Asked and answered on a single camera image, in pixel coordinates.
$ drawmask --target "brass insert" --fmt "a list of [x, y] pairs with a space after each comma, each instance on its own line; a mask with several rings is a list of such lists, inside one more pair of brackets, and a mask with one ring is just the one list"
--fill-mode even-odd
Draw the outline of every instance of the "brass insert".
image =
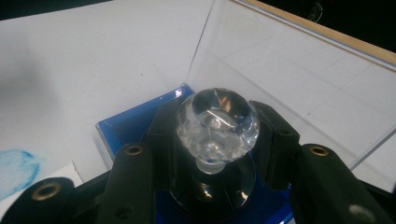
[[327, 149], [319, 146], [310, 147], [309, 151], [317, 156], [325, 157], [329, 155], [329, 151]]
[[125, 148], [124, 152], [128, 156], [136, 156], [143, 152], [143, 148], [141, 146], [127, 147]]
[[45, 201], [61, 191], [62, 186], [57, 182], [49, 182], [41, 185], [33, 192], [32, 198], [36, 201]]

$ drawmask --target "white table surface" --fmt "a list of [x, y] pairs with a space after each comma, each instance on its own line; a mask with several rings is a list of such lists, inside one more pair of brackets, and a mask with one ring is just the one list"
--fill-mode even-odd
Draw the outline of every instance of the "white table surface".
[[[36, 179], [70, 161], [83, 181], [105, 172], [108, 167], [99, 154], [102, 140], [95, 124], [186, 80], [211, 4], [209, 0], [119, 0], [0, 21], [0, 151], [22, 149], [32, 153], [40, 163]], [[276, 22], [271, 24], [277, 32], [265, 33], [265, 40], [274, 40], [268, 45], [274, 49], [274, 43], [289, 41], [292, 32], [279, 28]], [[241, 25], [235, 27], [241, 29], [241, 35], [246, 31]], [[299, 43], [318, 45], [316, 39], [301, 36], [291, 38], [300, 42], [288, 49], [290, 52], [279, 49], [276, 55], [292, 60], [306, 53]], [[254, 60], [243, 54], [250, 50], [261, 54], [268, 49], [256, 48], [248, 41], [246, 38], [245, 49], [238, 51], [244, 61], [232, 54], [226, 57], [226, 61], [245, 69], [247, 76]], [[329, 54], [318, 56], [313, 55], [314, 63], [299, 61], [299, 68], [315, 74], [325, 65], [323, 62], [331, 63], [327, 61], [332, 59]], [[356, 66], [337, 61], [337, 68], [343, 71], [354, 72], [361, 69], [360, 65], [375, 70], [359, 60]], [[394, 71], [381, 69], [387, 76], [394, 75]], [[285, 101], [295, 103], [296, 98], [298, 95], [291, 94]], [[295, 108], [305, 113], [307, 106]], [[332, 128], [331, 121], [319, 125]], [[392, 138], [356, 169], [356, 175], [390, 189], [396, 170], [394, 146]], [[383, 173], [381, 178], [376, 178], [377, 171]]]

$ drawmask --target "blue ink stain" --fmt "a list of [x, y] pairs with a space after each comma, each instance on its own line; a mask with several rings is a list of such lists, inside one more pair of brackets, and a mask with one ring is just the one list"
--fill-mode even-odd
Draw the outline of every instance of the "blue ink stain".
[[0, 151], [0, 201], [32, 185], [39, 171], [40, 163], [30, 152]]

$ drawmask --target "black surface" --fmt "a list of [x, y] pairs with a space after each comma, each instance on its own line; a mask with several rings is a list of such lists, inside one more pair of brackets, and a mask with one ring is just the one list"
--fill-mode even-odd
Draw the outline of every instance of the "black surface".
[[252, 149], [253, 160], [269, 189], [287, 189], [288, 158], [299, 149], [300, 135], [271, 106], [250, 101], [260, 120], [260, 136]]
[[107, 1], [109, 0], [0, 0], [0, 21]]
[[155, 223], [153, 191], [150, 148], [134, 144], [122, 147], [95, 223]]
[[173, 136], [179, 100], [160, 106], [148, 129], [146, 142], [153, 151], [153, 184], [156, 189], [170, 189], [173, 175]]
[[396, 52], [395, 0], [260, 0], [307, 18], [319, 2], [323, 15], [319, 24]]

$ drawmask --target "clear glass ball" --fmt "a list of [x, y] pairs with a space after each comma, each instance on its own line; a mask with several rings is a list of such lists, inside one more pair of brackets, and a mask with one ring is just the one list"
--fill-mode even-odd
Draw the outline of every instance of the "clear glass ball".
[[177, 135], [201, 171], [220, 172], [247, 154], [259, 137], [256, 111], [242, 96], [225, 89], [200, 91], [177, 114]]

